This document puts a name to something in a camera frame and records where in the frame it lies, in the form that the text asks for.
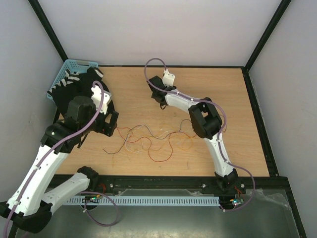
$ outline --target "white robotic arm segment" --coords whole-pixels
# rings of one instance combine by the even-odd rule
[[[220,134],[219,139],[222,153],[227,159],[227,162],[230,162],[222,140],[222,133]],[[217,141],[217,135],[214,135],[211,140],[209,140],[208,138],[204,138],[204,141],[206,142],[209,152],[211,153],[214,164],[214,171],[216,172],[216,174],[220,175],[221,177],[230,174],[233,171],[233,167],[225,162],[223,157],[221,156]]]
[[[47,204],[51,203],[51,213],[54,212],[68,199],[72,198],[76,194],[84,191],[89,186],[90,179],[85,174],[75,173],[69,180],[65,181],[53,190],[45,193],[42,200]]]
[[[193,100],[189,100],[180,96],[179,95],[180,92],[177,89],[173,89],[171,90],[171,92],[176,92],[176,94],[167,93],[165,95],[165,100],[167,104],[169,106],[177,107],[186,113],[188,113],[188,110],[191,106],[197,105],[199,103],[199,102],[194,102]],[[215,172],[221,177],[229,175],[233,171],[233,167],[224,161],[219,150],[217,135],[215,134],[212,137],[212,139],[204,138],[204,141],[206,142],[209,152],[211,153],[211,156],[214,162]],[[220,144],[221,144],[221,148],[222,148],[222,152],[224,156],[226,157],[227,161],[230,162],[226,149],[224,147],[222,133],[220,134]]]
[[[180,110],[188,113],[188,109],[192,105],[196,105],[198,102],[194,102],[188,99],[185,99],[178,95],[179,91],[177,89],[171,90],[171,92],[175,92],[177,94],[173,93],[167,93],[165,96],[165,100],[169,106],[173,106],[176,108],[179,108]]]
[[[39,160],[50,150],[49,146],[40,146],[39,152],[36,156],[36,159],[29,170],[27,176],[23,180],[22,184],[15,192],[15,194],[8,200],[9,209],[12,209],[15,201],[24,186],[26,180],[31,175],[34,169],[38,171],[34,174],[32,180],[30,181],[28,187],[26,188],[15,212],[16,213],[24,213],[24,216],[32,215],[37,212],[40,207],[42,196],[48,187],[50,181],[52,180],[56,170],[60,166],[60,164],[66,159],[69,155],[67,153],[50,153],[45,161],[42,163],[40,168],[37,168]]]

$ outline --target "black metal frame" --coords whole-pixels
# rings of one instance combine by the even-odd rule
[[[60,44],[52,26],[50,25],[48,19],[45,16],[43,9],[41,8],[37,0],[29,0],[32,8],[37,14],[40,22],[45,28],[48,36],[50,37],[52,43],[54,44],[57,52],[63,61],[68,59],[62,45]],[[183,68],[240,68],[243,73],[246,88],[248,91],[250,104],[252,107],[253,115],[257,125],[259,137],[262,144],[262,149],[265,156],[265,161],[269,171],[269,177],[255,177],[256,188],[262,189],[283,189],[285,190],[288,198],[288,202],[292,208],[293,215],[295,218],[296,226],[300,237],[305,238],[305,230],[299,216],[297,206],[293,197],[293,193],[288,182],[287,177],[279,176],[275,159],[270,147],[270,143],[265,130],[265,125],[262,119],[262,115],[259,109],[259,105],[255,96],[255,92],[252,86],[252,82],[249,76],[249,70],[259,56],[261,50],[265,46],[270,35],[274,31],[276,25],[281,19],[283,13],[287,9],[291,0],[282,0],[278,6],[274,16],[269,22],[266,30],[264,31],[262,37],[260,38],[257,46],[255,47],[250,59],[245,66],[196,66],[196,65],[171,65],[169,67],[183,67]],[[107,67],[143,67],[144,65],[105,65]],[[161,65],[154,65],[150,67],[161,67]],[[59,112],[56,112],[54,121],[58,119]],[[55,175],[50,183],[50,187],[56,187],[69,179],[71,175]],[[252,188],[252,181],[249,177],[242,177],[242,182],[245,185],[244,189]],[[141,189],[186,189],[189,191],[199,190],[201,193],[214,194],[216,196],[232,196],[231,192],[224,193],[219,190],[216,186],[215,177],[149,177],[149,176],[100,176],[100,182],[104,183],[107,187],[107,192],[118,193],[127,188],[141,188]],[[15,226],[12,227],[11,232],[16,233]]]

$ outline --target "white wall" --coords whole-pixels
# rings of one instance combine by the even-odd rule
[[[0,201],[33,163],[55,105],[46,91],[62,61],[28,1],[0,1]]]
[[[68,57],[245,65],[280,0],[40,0]]]
[[[316,237],[317,1],[293,0],[251,69],[265,126],[308,237]]]

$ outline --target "wooden tabletop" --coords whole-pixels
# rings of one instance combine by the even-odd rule
[[[151,98],[142,67],[100,69],[105,73],[103,80],[119,112],[118,127],[144,124],[153,135],[160,136],[168,130],[179,130],[182,120],[189,119],[180,109],[160,109]],[[210,97],[224,109],[227,130],[223,137],[231,162],[247,168],[254,176],[269,176],[241,69],[170,68],[169,71],[175,74],[174,85],[179,91],[196,98]],[[148,68],[149,78],[162,77],[162,73],[162,68]],[[151,137],[143,126],[129,138],[136,142],[127,143],[116,154],[107,154],[104,150],[116,152],[123,145],[119,131],[125,138],[129,129],[115,130],[112,137],[91,132],[80,149],[73,149],[57,174],[73,174],[80,167],[89,166],[101,175],[214,176],[208,148],[201,138],[188,137],[195,134],[187,120],[182,124],[182,131],[188,136],[174,133],[159,140]],[[247,176],[244,171],[237,171],[240,176]]]

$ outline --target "blue plastic basket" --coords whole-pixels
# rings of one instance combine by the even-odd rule
[[[52,84],[51,88],[58,82],[60,82],[63,78],[65,78],[66,73],[65,70],[69,69],[71,73],[73,72],[80,72],[80,73],[86,73],[87,69],[90,67],[98,67],[98,63],[96,62],[90,62],[90,61],[84,61],[84,60],[76,60],[76,59],[67,59],[65,60],[63,67],[60,69],[57,77],[54,80],[54,83]],[[47,95],[47,97],[51,100],[53,100],[52,96],[50,94]]]

